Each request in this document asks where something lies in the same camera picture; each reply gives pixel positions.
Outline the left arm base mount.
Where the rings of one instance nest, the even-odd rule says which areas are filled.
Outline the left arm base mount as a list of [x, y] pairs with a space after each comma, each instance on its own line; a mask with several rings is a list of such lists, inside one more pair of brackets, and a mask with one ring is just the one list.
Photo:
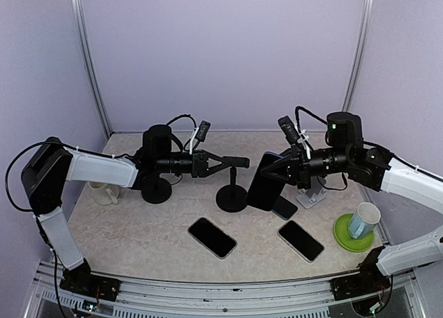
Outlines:
[[96, 274], [67, 273], [62, 277], [60, 287], [86, 297], [115, 302], [120, 290], [120, 281]]

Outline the blue-edged black phone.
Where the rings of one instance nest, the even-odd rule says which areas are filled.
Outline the blue-edged black phone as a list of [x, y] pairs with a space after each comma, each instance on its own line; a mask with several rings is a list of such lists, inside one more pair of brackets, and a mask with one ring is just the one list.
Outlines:
[[261, 169], [271, 165], [274, 161], [282, 157], [273, 152], [265, 152], [259, 162], [248, 193], [246, 194], [246, 204], [254, 208], [270, 211], [279, 198], [284, 183], [261, 175]]

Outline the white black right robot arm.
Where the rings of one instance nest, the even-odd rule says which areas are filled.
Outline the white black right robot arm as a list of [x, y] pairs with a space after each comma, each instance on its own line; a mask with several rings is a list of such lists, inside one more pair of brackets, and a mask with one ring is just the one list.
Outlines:
[[[405, 197], [438, 213], [442, 212], [442, 177], [404, 161], [388, 149], [363, 138], [361, 118], [349, 112], [333, 112], [327, 126], [327, 148], [312, 150], [298, 120], [285, 116], [278, 124], [290, 149], [283, 157], [263, 167], [262, 176], [298, 188], [308, 189], [312, 177], [345, 173], [348, 178], [374, 191]], [[367, 256], [368, 264], [354, 277], [354, 287], [370, 292], [381, 281], [414, 267], [442, 259], [442, 228], [403, 242], [378, 247]]]

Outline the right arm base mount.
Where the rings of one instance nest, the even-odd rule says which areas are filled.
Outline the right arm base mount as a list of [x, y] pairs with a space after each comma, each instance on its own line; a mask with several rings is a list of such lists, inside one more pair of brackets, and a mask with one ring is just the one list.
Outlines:
[[330, 284], [335, 301], [360, 297], [391, 286], [390, 277], [371, 273], [358, 273], [334, 278]]

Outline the black round-base phone stand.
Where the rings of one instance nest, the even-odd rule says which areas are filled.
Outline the black round-base phone stand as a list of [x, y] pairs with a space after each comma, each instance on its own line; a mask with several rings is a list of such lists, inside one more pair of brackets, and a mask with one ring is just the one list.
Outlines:
[[217, 191], [215, 201], [221, 210], [227, 213], [238, 213], [247, 206], [246, 194], [246, 189], [237, 184], [237, 169], [231, 167], [230, 182]]

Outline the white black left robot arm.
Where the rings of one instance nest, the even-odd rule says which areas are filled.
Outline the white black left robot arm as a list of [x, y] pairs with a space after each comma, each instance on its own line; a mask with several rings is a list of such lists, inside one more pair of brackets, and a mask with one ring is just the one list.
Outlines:
[[62, 196], [69, 182], [95, 182], [139, 191], [150, 204], [161, 204], [172, 195], [163, 174], [206, 178], [227, 168], [248, 168], [246, 157], [219, 156], [202, 149], [185, 151], [167, 124], [144, 131], [141, 147], [133, 155], [113, 156], [74, 148], [51, 136], [37, 144], [37, 152], [21, 172], [30, 209], [50, 248], [81, 293], [97, 286], [69, 228], [62, 209]]

